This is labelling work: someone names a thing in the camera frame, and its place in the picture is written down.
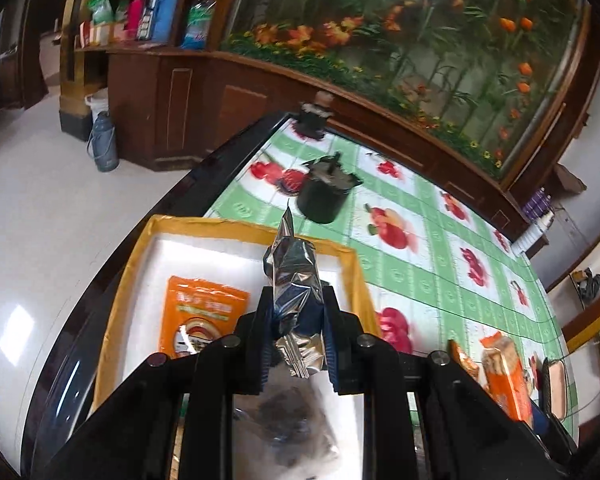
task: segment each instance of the green and white checkered tablecloth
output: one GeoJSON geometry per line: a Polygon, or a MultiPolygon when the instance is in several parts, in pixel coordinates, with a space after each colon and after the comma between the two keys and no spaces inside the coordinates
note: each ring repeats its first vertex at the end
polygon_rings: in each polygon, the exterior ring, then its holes
{"type": "MultiPolygon", "coordinates": [[[[277,227],[289,202],[296,234],[327,238],[357,251],[376,310],[392,307],[403,314],[416,353],[445,349],[452,338],[480,362],[480,339],[500,330],[515,341],[531,377],[530,360],[567,355],[528,258],[514,258],[509,242],[467,206],[396,162],[382,166],[385,160],[343,137],[327,134],[317,141],[299,136],[289,121],[240,170],[207,216],[277,227]],[[344,170],[357,174],[363,185],[328,225],[305,219],[295,198],[250,171],[252,164],[272,160],[285,169],[306,171],[305,161],[335,152],[342,153],[344,170]],[[410,233],[406,247],[381,238],[369,212],[373,208],[397,219],[394,223],[410,233]]],[[[578,397],[571,364],[565,361],[569,416],[563,424],[577,434],[578,415],[571,413],[577,410],[578,397]]],[[[538,398],[536,389],[532,398],[538,398]]]]}

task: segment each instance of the metal bolt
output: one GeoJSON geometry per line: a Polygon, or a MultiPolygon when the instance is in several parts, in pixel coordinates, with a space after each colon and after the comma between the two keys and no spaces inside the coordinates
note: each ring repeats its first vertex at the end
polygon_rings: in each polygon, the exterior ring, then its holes
{"type": "Polygon", "coordinates": [[[222,346],[225,348],[236,348],[240,345],[240,338],[235,334],[229,334],[222,338],[222,346]]]}
{"type": "Polygon", "coordinates": [[[356,339],[356,343],[358,343],[358,346],[362,346],[362,348],[371,348],[376,344],[376,340],[371,334],[361,334],[356,339]]]}
{"type": "Polygon", "coordinates": [[[431,357],[431,360],[438,366],[448,365],[451,361],[449,354],[443,350],[434,350],[431,352],[431,354],[429,354],[429,356],[431,357]]]}
{"type": "Polygon", "coordinates": [[[167,354],[163,354],[162,352],[156,352],[155,354],[151,354],[146,359],[146,362],[149,366],[158,367],[165,364],[165,362],[167,362],[167,359],[167,354]]]}

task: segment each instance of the silver foil package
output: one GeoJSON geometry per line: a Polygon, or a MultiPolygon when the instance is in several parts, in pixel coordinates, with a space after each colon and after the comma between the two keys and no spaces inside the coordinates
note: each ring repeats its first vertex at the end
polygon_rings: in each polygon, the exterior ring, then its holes
{"type": "Polygon", "coordinates": [[[319,330],[298,333],[298,319],[307,301],[322,305],[314,245],[294,236],[293,215],[286,208],[276,238],[263,258],[264,272],[273,286],[273,329],[276,348],[292,375],[308,378],[322,370],[324,343],[319,330]]]}

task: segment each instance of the blue bottle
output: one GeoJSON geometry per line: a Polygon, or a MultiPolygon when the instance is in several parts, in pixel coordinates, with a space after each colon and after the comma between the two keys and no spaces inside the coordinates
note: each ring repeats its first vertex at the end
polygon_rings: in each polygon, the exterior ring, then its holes
{"type": "Polygon", "coordinates": [[[116,151],[116,131],[109,112],[100,112],[87,141],[87,153],[95,161],[98,171],[115,170],[120,163],[116,151]]]}
{"type": "Polygon", "coordinates": [[[154,32],[151,40],[166,43],[171,31],[171,22],[178,0],[158,0],[158,10],[155,17],[154,32]]]}

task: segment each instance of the glass window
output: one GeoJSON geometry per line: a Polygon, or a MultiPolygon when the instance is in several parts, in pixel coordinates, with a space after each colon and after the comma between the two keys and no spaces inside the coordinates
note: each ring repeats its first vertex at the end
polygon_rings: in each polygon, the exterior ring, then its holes
{"type": "Polygon", "coordinates": [[[580,7],[580,0],[236,0],[224,47],[356,92],[499,178],[558,86],[580,7]]]}

